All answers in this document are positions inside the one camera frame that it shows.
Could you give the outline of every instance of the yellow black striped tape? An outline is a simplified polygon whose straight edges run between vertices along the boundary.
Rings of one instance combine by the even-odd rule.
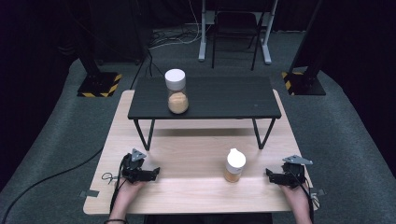
[[[114,82],[109,88],[108,91],[103,91],[103,92],[79,92],[78,96],[83,96],[83,97],[109,97],[114,94],[114,91],[116,91],[117,87],[119,86],[120,79],[122,77],[122,74],[118,74],[114,78]]]
[[[294,75],[303,75],[304,73],[293,73]],[[285,81],[286,90],[288,90],[289,95],[295,95],[293,86],[290,82],[290,75],[287,72],[282,72],[283,81]]]

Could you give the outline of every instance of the wooden table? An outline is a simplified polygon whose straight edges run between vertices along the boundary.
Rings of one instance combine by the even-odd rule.
[[[281,173],[283,158],[299,155],[283,105],[275,91],[282,113],[263,150],[259,150],[250,119],[157,120],[152,150],[146,151],[132,120],[127,118],[134,91],[125,91],[111,125],[84,212],[104,215],[114,183],[102,179],[104,173],[117,175],[120,161],[133,148],[147,154],[142,168],[161,167],[155,182],[149,182],[129,208],[132,214],[194,214],[237,212],[280,212],[290,208],[280,188],[269,183],[265,168]],[[265,132],[269,119],[257,120]],[[149,132],[150,120],[140,123]],[[241,179],[229,183],[223,177],[226,157],[236,147],[247,157]]]

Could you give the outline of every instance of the black table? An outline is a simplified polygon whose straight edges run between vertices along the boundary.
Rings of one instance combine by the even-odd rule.
[[[252,119],[259,149],[281,113],[268,77],[186,77],[189,108],[174,114],[168,108],[168,93],[162,77],[139,78],[128,119],[134,121],[146,150],[149,150],[155,119]],[[146,142],[140,119],[151,119]],[[261,141],[256,119],[271,119]]]

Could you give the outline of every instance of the wrist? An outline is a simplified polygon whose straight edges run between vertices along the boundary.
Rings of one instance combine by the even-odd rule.
[[[125,219],[126,217],[126,210],[122,207],[114,206],[113,211],[110,213],[109,219]]]
[[[127,221],[127,220],[124,220],[124,219],[113,218],[113,219],[106,220],[106,221],[104,222],[104,224],[107,224],[107,223],[113,223],[113,224],[118,224],[118,223],[128,224],[128,221]]]
[[[304,203],[294,203],[291,207],[291,211],[294,214],[297,224],[311,224],[312,220],[309,216],[309,201],[306,200]]]

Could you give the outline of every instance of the chair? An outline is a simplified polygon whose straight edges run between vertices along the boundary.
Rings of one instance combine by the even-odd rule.
[[[227,38],[250,38],[248,49],[250,49],[254,38],[256,45],[254,49],[253,63],[250,70],[253,71],[256,61],[257,48],[260,42],[262,20],[264,13],[270,10],[269,0],[217,0],[215,8],[215,31],[213,37],[212,68],[215,67],[215,52],[219,37]],[[260,12],[259,21],[254,12]]]

